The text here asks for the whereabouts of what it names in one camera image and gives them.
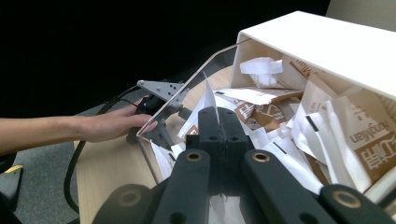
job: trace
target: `black background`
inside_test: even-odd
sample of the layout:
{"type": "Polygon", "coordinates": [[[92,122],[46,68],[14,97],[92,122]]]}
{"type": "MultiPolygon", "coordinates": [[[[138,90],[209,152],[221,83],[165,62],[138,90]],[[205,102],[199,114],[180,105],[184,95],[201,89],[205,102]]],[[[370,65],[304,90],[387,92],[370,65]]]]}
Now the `black background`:
{"type": "Polygon", "coordinates": [[[2,0],[0,117],[77,114],[201,65],[242,29],[329,3],[2,0]]]}

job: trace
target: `finger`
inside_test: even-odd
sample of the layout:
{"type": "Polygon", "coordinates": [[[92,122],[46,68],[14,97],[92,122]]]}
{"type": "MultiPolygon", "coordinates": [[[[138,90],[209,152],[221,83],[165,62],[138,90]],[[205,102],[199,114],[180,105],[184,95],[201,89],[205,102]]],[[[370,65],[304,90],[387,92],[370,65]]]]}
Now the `finger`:
{"type": "Polygon", "coordinates": [[[129,117],[134,115],[134,113],[136,112],[136,106],[135,105],[127,105],[123,108],[114,110],[112,112],[110,112],[113,115],[117,115],[117,116],[122,116],[122,117],[129,117]]]}
{"type": "Polygon", "coordinates": [[[132,116],[136,113],[137,106],[142,102],[144,97],[135,101],[133,105],[127,105],[119,110],[119,114],[123,116],[132,116]]]}
{"type": "Polygon", "coordinates": [[[150,132],[151,130],[153,130],[155,127],[157,127],[158,125],[158,121],[154,120],[153,122],[150,123],[150,125],[148,127],[145,128],[145,130],[143,130],[142,133],[146,133],[146,132],[150,132]]]}
{"type": "Polygon", "coordinates": [[[127,124],[129,127],[143,127],[149,120],[151,115],[139,114],[128,117],[127,124]]]}
{"type": "Polygon", "coordinates": [[[142,102],[143,98],[145,98],[145,97],[149,97],[149,96],[148,96],[148,95],[145,95],[145,96],[143,96],[142,98],[140,98],[140,99],[138,99],[137,101],[135,101],[134,103],[135,103],[136,105],[140,104],[140,102],[142,102]]]}

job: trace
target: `metal bracket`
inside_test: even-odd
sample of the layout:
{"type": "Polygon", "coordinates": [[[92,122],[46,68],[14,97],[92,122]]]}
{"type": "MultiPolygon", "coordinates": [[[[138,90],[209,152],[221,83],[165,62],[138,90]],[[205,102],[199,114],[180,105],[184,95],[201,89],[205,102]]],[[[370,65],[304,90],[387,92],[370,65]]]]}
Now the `metal bracket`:
{"type": "MultiPolygon", "coordinates": [[[[141,89],[148,91],[149,93],[157,96],[158,98],[169,101],[182,87],[184,83],[172,83],[172,82],[161,82],[161,81],[146,81],[139,80],[137,86],[141,89]]],[[[180,107],[189,90],[183,91],[177,95],[169,104],[175,108],[180,107]]]]}

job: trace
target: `human hand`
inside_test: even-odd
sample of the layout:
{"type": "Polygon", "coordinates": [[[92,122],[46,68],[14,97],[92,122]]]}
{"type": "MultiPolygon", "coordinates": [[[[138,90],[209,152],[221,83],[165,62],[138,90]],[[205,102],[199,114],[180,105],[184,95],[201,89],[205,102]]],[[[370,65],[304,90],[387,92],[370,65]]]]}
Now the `human hand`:
{"type": "MultiPolygon", "coordinates": [[[[84,117],[82,138],[87,142],[101,142],[121,137],[132,128],[143,127],[151,119],[151,115],[136,114],[135,105],[127,105],[101,115],[84,117]]],[[[157,123],[157,121],[152,122],[145,132],[154,129],[157,123]]]]}

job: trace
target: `wooden table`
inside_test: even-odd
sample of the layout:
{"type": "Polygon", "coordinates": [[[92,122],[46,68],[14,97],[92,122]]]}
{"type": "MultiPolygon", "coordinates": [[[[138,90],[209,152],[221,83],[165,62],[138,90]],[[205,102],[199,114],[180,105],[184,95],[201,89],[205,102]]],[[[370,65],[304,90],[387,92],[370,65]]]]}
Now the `wooden table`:
{"type": "MultiPolygon", "coordinates": [[[[229,88],[231,72],[230,66],[211,76],[209,81],[212,89],[229,88]]],[[[193,109],[204,90],[205,82],[190,90],[186,96],[186,102],[189,103],[185,106],[193,109]]],[[[180,126],[172,125],[172,122],[167,122],[167,126],[175,134],[180,126]]],[[[126,137],[101,143],[87,143],[82,150],[77,163],[81,224],[92,223],[102,204],[118,187],[131,183],[148,188],[156,185],[139,144],[137,141],[127,141],[126,137]]]]}

